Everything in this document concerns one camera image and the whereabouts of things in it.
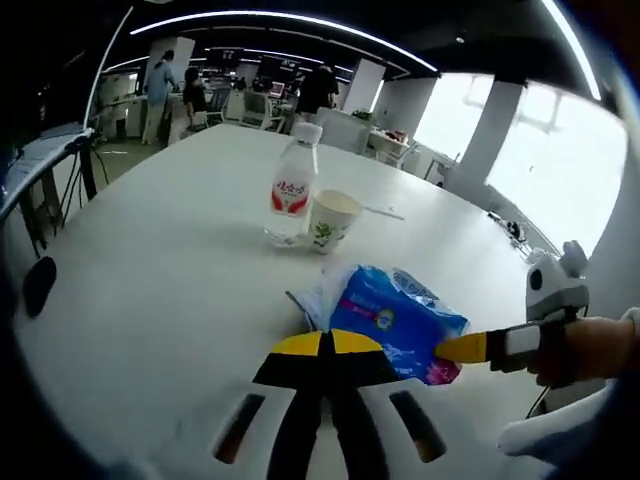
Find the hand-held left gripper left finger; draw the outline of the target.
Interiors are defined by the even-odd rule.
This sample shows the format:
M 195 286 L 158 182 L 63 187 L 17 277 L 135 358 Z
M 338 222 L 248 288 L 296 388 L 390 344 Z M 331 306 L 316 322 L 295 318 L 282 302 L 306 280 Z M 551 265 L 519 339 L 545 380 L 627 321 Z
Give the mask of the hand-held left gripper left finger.
M 164 454 L 166 479 L 303 479 L 320 422 L 331 336 L 277 343 L 249 383 L 182 420 Z

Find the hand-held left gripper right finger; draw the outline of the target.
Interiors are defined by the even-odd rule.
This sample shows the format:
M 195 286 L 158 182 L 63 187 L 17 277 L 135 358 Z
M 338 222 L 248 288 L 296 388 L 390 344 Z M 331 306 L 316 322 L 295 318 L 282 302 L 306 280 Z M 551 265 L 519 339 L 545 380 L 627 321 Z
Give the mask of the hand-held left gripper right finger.
M 502 479 L 505 457 L 417 379 L 399 380 L 374 340 L 330 335 L 331 406 L 352 479 Z

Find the person's right hand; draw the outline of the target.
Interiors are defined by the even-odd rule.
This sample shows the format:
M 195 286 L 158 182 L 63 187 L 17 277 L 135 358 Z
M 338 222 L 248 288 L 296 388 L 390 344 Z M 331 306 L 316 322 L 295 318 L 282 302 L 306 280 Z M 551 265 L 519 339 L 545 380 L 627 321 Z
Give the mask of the person's right hand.
M 639 309 L 627 310 L 619 320 L 584 317 L 570 323 L 565 346 L 540 349 L 527 370 L 538 385 L 550 388 L 637 372 Z

